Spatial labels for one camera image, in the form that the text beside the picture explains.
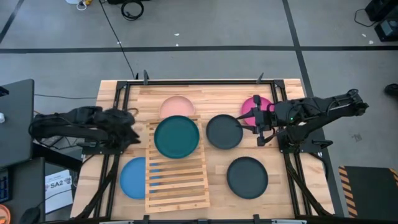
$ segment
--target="metal frame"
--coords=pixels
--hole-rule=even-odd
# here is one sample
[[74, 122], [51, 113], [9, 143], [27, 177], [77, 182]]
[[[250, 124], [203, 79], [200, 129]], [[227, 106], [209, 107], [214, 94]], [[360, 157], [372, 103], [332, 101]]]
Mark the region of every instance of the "metal frame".
[[[121, 90], [125, 89], [124, 91], [124, 99], [123, 99], [123, 106], [122, 110], [127, 111], [127, 104], [129, 101], [129, 92], [130, 88], [132, 86], [141, 86], [141, 85], [269, 85], [271, 88], [271, 93], [272, 93], [272, 98], [274, 102], [278, 102], [278, 96], [277, 96], [277, 87], [280, 88], [280, 92], [282, 94], [282, 100], [287, 100], [287, 95], [286, 95], [286, 90], [285, 90], [285, 85], [283, 80], [148, 80], [145, 79], [144, 81], [141, 80], [135, 80], [135, 81], [118, 81], [116, 84], [116, 92], [115, 92], [115, 97], [113, 101], [113, 108], [118, 108], [119, 106], [119, 100], [120, 100], [120, 95], [121, 95]], [[119, 158], [120, 155], [115, 155], [114, 156], [114, 162], [119, 163]], [[287, 164], [290, 163], [290, 157], [289, 154], [284, 153], [284, 159], [285, 159], [285, 165], [287, 167]], [[301, 160], [299, 155], [295, 155], [295, 161], [296, 161], [296, 167], [297, 167], [297, 172], [301, 178], [301, 180], [305, 183], [305, 180], [303, 178], [303, 170], [302, 170], [302, 165], [301, 165]], [[101, 168], [101, 176], [99, 180], [99, 185], [101, 185], [104, 181], [104, 178], [106, 177], [106, 173], [108, 170], [108, 164], [109, 164], [109, 155], [104, 155], [103, 159], [103, 165]], [[111, 181], [110, 189], [109, 189], [109, 195], [108, 195], [108, 202], [106, 204], [106, 217], [110, 218], [112, 214], [112, 208], [113, 208], [113, 200], [114, 200], [114, 191], [115, 191], [115, 186], [116, 186], [116, 176], [114, 179]], [[290, 196], [292, 199], [292, 208], [294, 211], [295, 217], [300, 215], [300, 210], [299, 210], [299, 203], [297, 200], [297, 193], [295, 190], [295, 185], [294, 185], [294, 180], [293, 178], [287, 174], [287, 178], [289, 181], [289, 189], [290, 189]], [[311, 215], [311, 207], [308, 202], [308, 200], [304, 197], [304, 205], [305, 205], [305, 211], [307, 215]], [[94, 217], [99, 217], [100, 215], [100, 210], [101, 210], [101, 203], [102, 199], [97, 203], [95, 210], [94, 210]], [[253, 223], [253, 220], [217, 220], [220, 223]], [[270, 220], [260, 220], [262, 222], [269, 222]], [[159, 220], [159, 222], [162, 223], [168, 223], [168, 220]], [[171, 222], [189, 222], [189, 220], [173, 220]]]

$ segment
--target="concrete floor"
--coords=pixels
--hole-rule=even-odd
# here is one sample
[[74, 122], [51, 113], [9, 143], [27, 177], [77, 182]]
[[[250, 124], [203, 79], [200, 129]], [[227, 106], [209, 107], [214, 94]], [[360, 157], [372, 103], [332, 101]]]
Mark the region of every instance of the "concrete floor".
[[[0, 29], [21, 1], [13, 23], [3, 40], [0, 39], [0, 52], [119, 47], [98, 1], [82, 12], [64, 0], [0, 1]], [[284, 3], [290, 6], [301, 46], [397, 45], [397, 42], [380, 42], [373, 28], [361, 27], [353, 21], [355, 10], [366, 7], [369, 1], [152, 0], [144, 2], [145, 13], [135, 22], [125, 21], [116, 6], [104, 7], [124, 47], [294, 46]], [[370, 23], [363, 12], [358, 20]], [[299, 51], [304, 59], [304, 63], [299, 63], [295, 49], [281, 50], [157, 52], [152, 49], [151, 52], [132, 50], [126, 55], [134, 72], [146, 69], [151, 79], [257, 78], [264, 72], [264, 78], [309, 78], [314, 95], [319, 97], [357, 88], [370, 105], [367, 113], [359, 118], [338, 120], [324, 128], [325, 137], [335, 142], [329, 147], [335, 177], [338, 178], [340, 165], [398, 170], [398, 102], [382, 92], [386, 85], [398, 82], [398, 51], [338, 48]], [[39, 94], [96, 96], [101, 80], [131, 77], [120, 52], [0, 53], [0, 84], [33, 78], [35, 92]], [[309, 93], [308, 83], [304, 84]], [[35, 110], [53, 113], [94, 103], [95, 100], [35, 97]], [[358, 134], [361, 141], [353, 138]], [[79, 151], [65, 153], [80, 157]], [[47, 166], [46, 173], [59, 170]], [[340, 182], [337, 186], [343, 201]], [[70, 208], [59, 210], [48, 215], [47, 220], [67, 218], [69, 212]], [[345, 204], [343, 212], [347, 216]]]

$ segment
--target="wooden dish rack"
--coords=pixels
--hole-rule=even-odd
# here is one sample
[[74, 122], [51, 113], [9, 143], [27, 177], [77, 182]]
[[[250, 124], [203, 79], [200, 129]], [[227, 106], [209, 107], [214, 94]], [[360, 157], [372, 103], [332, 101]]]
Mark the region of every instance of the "wooden dish rack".
[[145, 210], [169, 212], [210, 206], [205, 147], [200, 116], [189, 116], [198, 126], [197, 148], [183, 159], [169, 159], [155, 147], [155, 130], [161, 119], [148, 121]]

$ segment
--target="teal plate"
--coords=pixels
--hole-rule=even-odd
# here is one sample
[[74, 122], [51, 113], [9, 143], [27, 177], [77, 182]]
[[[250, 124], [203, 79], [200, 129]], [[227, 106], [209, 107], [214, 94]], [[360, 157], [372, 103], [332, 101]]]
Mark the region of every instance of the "teal plate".
[[157, 150], [171, 159], [181, 159], [191, 154], [199, 143], [199, 129], [185, 116], [175, 115], [164, 119], [155, 131]]

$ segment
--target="black plate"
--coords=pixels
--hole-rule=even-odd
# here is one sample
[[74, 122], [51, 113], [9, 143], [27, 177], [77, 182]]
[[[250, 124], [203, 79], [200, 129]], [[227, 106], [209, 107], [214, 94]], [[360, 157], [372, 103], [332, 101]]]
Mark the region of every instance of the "black plate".
[[245, 199], [260, 197], [268, 186], [266, 168], [258, 160], [247, 156], [239, 157], [229, 165], [226, 180], [230, 189]]
[[239, 121], [227, 114], [212, 118], [206, 127], [209, 142], [219, 149], [232, 149], [243, 138], [243, 129]]

